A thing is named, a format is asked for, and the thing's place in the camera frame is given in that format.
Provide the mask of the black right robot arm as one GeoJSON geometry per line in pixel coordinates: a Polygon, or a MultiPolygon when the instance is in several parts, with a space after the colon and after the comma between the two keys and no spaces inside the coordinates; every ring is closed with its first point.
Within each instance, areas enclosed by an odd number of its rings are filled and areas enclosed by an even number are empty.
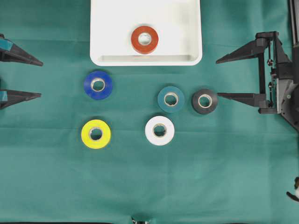
{"type": "Polygon", "coordinates": [[[299,2],[289,1],[292,58],[284,52],[277,31],[256,33],[255,39],[217,60],[227,63],[258,59],[259,93],[218,93],[218,96],[257,107],[260,114],[279,114],[299,128],[299,2]]]}

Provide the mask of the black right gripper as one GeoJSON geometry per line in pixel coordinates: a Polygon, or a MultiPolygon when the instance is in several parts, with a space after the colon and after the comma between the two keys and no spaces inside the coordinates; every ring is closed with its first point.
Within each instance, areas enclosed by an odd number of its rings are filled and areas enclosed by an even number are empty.
{"type": "Polygon", "coordinates": [[[278,35],[277,31],[257,33],[255,40],[216,61],[220,64],[258,57],[262,75],[260,81],[264,87],[263,54],[273,43],[275,65],[271,59],[268,60],[272,76],[269,83],[270,101],[266,100],[266,94],[255,93],[217,93],[219,97],[258,107],[260,114],[299,113],[299,35],[293,34],[292,60],[285,54],[278,35]]]}

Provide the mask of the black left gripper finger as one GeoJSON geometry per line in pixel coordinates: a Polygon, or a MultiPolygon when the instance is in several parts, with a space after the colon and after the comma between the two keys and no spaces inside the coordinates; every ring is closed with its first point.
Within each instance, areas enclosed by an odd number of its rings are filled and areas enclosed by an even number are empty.
{"type": "Polygon", "coordinates": [[[43,62],[39,61],[9,39],[6,39],[3,34],[0,34],[0,61],[43,66],[43,62]]]}
{"type": "Polygon", "coordinates": [[[40,98],[41,96],[41,93],[2,89],[0,90],[0,108],[4,109],[17,103],[40,98]]]}

